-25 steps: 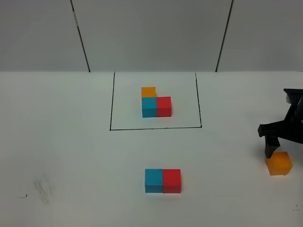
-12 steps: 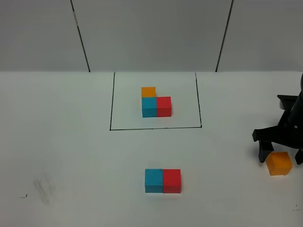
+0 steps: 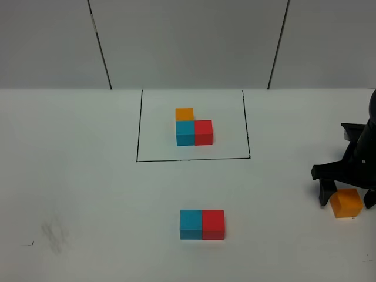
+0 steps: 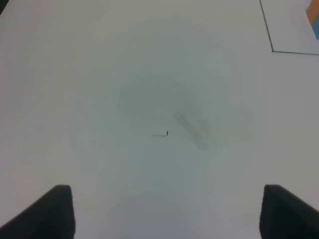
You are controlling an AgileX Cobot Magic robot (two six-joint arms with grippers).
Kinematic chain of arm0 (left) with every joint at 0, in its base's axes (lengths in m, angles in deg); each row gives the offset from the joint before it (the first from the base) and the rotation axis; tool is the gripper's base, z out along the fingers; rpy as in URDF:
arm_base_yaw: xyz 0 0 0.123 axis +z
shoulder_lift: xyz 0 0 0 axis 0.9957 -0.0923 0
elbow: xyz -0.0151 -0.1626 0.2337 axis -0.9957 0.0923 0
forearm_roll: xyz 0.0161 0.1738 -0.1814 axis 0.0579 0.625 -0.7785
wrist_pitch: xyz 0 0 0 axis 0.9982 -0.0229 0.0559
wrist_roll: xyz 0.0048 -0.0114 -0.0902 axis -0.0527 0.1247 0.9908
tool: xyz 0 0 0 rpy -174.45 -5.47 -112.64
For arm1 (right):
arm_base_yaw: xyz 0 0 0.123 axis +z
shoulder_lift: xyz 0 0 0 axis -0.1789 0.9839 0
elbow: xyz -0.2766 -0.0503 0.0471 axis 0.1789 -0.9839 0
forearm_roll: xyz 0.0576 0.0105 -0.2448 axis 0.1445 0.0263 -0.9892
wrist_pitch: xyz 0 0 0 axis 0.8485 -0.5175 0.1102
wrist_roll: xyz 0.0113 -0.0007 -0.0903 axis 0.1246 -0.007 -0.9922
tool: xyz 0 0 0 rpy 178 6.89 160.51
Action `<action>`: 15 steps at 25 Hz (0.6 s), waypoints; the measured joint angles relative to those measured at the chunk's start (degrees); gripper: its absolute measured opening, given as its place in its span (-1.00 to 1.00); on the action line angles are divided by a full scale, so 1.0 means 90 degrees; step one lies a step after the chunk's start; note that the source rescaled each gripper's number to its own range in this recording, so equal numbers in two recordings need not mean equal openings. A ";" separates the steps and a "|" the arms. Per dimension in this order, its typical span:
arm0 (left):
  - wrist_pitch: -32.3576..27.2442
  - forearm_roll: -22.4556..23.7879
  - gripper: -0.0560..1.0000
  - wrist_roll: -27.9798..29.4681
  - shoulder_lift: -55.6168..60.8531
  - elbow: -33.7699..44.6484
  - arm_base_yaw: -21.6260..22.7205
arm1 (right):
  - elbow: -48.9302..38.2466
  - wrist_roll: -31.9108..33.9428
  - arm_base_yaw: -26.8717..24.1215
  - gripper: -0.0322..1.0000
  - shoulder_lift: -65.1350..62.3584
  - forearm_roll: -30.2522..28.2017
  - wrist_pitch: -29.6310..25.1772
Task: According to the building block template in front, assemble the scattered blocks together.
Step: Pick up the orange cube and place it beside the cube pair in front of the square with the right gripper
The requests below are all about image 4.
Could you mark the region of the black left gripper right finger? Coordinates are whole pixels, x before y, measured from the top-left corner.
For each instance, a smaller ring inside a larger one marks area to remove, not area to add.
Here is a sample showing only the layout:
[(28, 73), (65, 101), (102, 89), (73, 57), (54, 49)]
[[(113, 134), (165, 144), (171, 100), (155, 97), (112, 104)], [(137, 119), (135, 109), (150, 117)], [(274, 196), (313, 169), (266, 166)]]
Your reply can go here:
[(280, 185), (265, 185), (259, 221), (262, 239), (317, 239), (319, 212)]

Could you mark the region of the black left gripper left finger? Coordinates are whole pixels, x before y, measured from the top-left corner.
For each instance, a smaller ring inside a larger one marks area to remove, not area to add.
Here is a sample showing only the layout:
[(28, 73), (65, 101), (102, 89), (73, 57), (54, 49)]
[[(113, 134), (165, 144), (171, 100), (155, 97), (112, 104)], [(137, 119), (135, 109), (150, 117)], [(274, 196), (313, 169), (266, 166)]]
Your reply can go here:
[(72, 190), (56, 185), (0, 228), (2, 239), (73, 239), (76, 221)]

